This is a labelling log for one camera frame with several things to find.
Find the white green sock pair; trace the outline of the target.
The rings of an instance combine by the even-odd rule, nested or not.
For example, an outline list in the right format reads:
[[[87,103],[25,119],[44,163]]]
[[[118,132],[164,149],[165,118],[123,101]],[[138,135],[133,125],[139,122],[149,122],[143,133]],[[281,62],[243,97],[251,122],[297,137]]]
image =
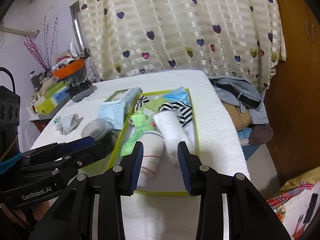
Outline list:
[[[52,121],[52,128],[54,128],[57,132],[62,132],[63,130],[63,125],[61,124],[61,116],[55,116]]]

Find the cream red-striped towel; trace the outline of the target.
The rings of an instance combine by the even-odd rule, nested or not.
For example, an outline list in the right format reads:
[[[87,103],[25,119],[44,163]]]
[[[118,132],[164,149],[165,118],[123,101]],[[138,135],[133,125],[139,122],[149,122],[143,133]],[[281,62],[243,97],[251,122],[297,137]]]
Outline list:
[[[154,177],[164,153],[164,138],[157,131],[144,132],[139,141],[143,144],[141,172],[149,178]]]

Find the purple dried flower branches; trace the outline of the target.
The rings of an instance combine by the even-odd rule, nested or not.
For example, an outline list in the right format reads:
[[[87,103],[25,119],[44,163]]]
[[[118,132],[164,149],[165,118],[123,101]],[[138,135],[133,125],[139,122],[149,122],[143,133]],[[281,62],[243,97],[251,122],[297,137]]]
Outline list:
[[[33,59],[44,69],[46,73],[52,72],[53,49],[56,41],[58,17],[55,18],[52,28],[47,22],[47,16],[43,19],[43,45],[37,44],[37,34],[25,34],[23,44]]]

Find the grey lidded plastic container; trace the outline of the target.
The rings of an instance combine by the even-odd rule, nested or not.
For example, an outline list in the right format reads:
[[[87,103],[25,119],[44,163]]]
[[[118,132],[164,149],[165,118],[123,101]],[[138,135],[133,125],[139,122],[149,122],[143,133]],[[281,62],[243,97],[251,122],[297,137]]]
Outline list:
[[[107,120],[103,118],[94,119],[83,128],[81,137],[92,137],[95,142],[102,142],[113,147],[116,144],[116,137],[112,128]]]

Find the pile of clothes on chair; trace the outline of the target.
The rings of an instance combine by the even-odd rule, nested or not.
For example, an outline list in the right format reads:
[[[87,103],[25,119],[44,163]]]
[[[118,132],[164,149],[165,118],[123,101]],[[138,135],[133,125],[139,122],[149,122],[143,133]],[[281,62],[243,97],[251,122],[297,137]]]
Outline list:
[[[261,145],[273,138],[263,97],[249,81],[230,76],[215,76],[209,80],[235,129],[248,139],[248,144]]]

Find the stack of green boxes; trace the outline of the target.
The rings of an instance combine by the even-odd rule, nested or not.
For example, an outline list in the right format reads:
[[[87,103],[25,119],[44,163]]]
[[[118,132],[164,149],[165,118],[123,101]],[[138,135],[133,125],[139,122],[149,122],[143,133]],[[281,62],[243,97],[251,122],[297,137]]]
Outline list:
[[[31,97],[31,107],[40,120],[51,119],[70,100],[66,92],[68,85],[60,81],[48,90],[44,95]]]

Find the wooden wardrobe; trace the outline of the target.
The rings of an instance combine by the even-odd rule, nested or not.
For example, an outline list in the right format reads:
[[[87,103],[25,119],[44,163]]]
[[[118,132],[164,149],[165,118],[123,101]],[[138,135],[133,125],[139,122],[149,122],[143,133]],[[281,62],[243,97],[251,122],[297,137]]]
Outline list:
[[[278,0],[286,61],[266,93],[274,136],[267,143],[278,179],[319,166],[319,0]]]

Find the black white striped sock ball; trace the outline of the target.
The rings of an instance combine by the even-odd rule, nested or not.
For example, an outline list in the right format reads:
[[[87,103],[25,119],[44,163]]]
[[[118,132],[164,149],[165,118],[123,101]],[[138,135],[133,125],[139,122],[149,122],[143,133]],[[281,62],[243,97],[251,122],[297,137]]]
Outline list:
[[[173,111],[177,116],[182,127],[187,127],[193,121],[193,109],[182,101],[168,102],[166,101],[158,109],[160,112]]]

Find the green rabbit towel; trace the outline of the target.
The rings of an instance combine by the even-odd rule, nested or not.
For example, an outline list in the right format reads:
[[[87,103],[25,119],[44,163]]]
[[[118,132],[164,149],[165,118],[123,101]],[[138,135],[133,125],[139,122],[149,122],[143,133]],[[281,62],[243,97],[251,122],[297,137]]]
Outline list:
[[[140,107],[140,110],[147,116],[153,116],[159,112],[160,107],[166,103],[163,97],[151,99],[149,102]]]

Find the green microfiber cloth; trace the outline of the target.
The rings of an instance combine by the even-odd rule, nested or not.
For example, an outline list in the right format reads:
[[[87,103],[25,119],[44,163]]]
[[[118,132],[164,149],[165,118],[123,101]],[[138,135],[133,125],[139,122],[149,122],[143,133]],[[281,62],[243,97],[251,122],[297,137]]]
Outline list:
[[[124,142],[120,150],[120,157],[131,154],[135,143],[144,132],[154,131],[155,126],[153,125],[153,119],[147,116],[143,111],[137,110],[133,115],[130,116],[131,124],[133,125],[133,134]]]

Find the heart pattern curtain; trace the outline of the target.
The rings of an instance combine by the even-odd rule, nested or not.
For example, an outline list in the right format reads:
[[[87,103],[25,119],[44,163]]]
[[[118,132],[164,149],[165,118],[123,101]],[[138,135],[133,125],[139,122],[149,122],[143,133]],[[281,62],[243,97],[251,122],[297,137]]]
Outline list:
[[[277,0],[79,0],[104,80],[170,69],[242,77],[261,91],[286,60]]]

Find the small striped sock roll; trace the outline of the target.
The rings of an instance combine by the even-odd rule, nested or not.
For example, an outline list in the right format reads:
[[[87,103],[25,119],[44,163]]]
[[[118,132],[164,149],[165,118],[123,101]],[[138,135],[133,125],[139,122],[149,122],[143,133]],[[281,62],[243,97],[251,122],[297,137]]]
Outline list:
[[[146,96],[144,96],[144,95],[139,96],[139,98],[137,99],[137,101],[134,105],[134,112],[138,111],[141,107],[143,107],[149,101],[150,100]]]

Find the orange tray with clutter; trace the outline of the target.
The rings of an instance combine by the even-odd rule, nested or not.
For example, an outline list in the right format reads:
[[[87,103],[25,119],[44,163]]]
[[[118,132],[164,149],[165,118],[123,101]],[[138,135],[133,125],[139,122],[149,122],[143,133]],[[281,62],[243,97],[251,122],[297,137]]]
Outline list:
[[[76,60],[72,57],[68,57],[52,67],[52,75],[57,76],[62,80],[74,74],[78,70],[81,70],[82,68],[84,68],[84,66],[85,62],[82,57]]]

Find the grey sock pair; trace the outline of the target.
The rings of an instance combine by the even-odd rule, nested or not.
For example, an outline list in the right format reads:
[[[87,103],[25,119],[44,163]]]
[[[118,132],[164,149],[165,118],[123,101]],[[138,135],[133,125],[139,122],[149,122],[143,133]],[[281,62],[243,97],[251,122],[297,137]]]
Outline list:
[[[59,132],[62,135],[68,135],[78,125],[78,114],[62,116],[59,123]]]

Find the white towel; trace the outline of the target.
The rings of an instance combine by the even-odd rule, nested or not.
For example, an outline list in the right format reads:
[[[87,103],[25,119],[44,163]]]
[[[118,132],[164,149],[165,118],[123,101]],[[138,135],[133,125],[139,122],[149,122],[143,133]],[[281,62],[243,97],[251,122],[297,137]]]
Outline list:
[[[174,165],[179,165],[177,148],[180,142],[186,143],[190,153],[196,153],[191,140],[173,111],[159,112],[153,116],[153,120],[164,138],[169,159]]]

